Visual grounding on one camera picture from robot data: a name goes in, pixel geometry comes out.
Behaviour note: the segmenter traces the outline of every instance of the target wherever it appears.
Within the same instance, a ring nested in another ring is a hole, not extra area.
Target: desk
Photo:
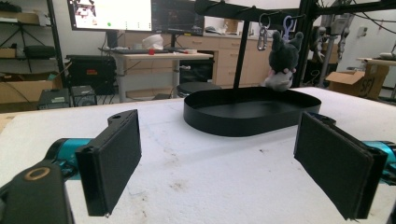
[[[371,58],[358,58],[359,61],[363,61],[366,63],[370,64],[380,64],[380,65],[386,65],[386,66],[396,66],[396,61],[389,61],[389,60],[379,60],[379,59],[371,59]],[[393,87],[392,94],[390,95],[390,98],[394,99],[396,95],[396,83],[395,86]]]
[[[320,113],[356,138],[396,142],[395,106],[296,90],[319,98]],[[293,158],[297,126],[239,138],[202,133],[184,121],[183,99],[18,115],[0,134],[0,186],[42,160],[57,139],[95,137],[108,117],[130,109],[139,114],[142,160],[110,218],[88,217],[80,181],[67,181],[77,224],[351,223]],[[396,188],[380,184],[360,224],[386,223],[395,199]]]
[[[179,81],[179,62],[180,60],[204,60],[212,58],[211,54],[184,54],[184,53],[161,53],[155,55],[148,54],[113,54],[114,59],[116,60],[117,65],[117,82],[119,84],[119,94],[120,94],[120,102],[124,103],[126,100],[126,92],[131,91],[134,85],[134,76],[125,75],[124,72],[124,62],[125,60],[131,61],[154,61],[154,60],[172,60],[173,66],[173,75],[172,75],[172,86],[173,86],[173,97],[177,97],[176,87]]]

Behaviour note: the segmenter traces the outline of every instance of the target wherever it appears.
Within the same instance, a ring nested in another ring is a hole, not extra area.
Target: black bin
[[[110,56],[67,55],[69,87],[91,86],[97,95],[114,94],[116,62]]]

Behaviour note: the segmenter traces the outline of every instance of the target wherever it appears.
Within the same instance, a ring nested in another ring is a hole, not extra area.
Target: black box
[[[70,107],[70,97],[68,89],[43,90],[38,100],[37,109],[57,109]]]
[[[72,87],[73,105],[97,105],[95,90],[91,86]]]
[[[68,84],[91,86],[96,95],[114,94],[116,81],[116,62],[110,56],[67,55],[71,65],[67,68]]]

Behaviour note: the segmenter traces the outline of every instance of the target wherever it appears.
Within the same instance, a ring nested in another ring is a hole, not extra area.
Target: keyboard
[[[111,51],[118,54],[149,54],[148,49],[113,49]],[[169,53],[169,51],[165,49],[155,49],[154,54],[157,53]]]

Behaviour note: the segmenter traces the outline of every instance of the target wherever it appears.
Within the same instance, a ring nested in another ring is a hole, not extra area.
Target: gray plush toy
[[[292,83],[292,73],[295,73],[299,51],[304,35],[298,32],[289,42],[285,42],[280,33],[273,34],[273,45],[269,57],[271,70],[268,78],[261,84],[274,91],[286,91]]]

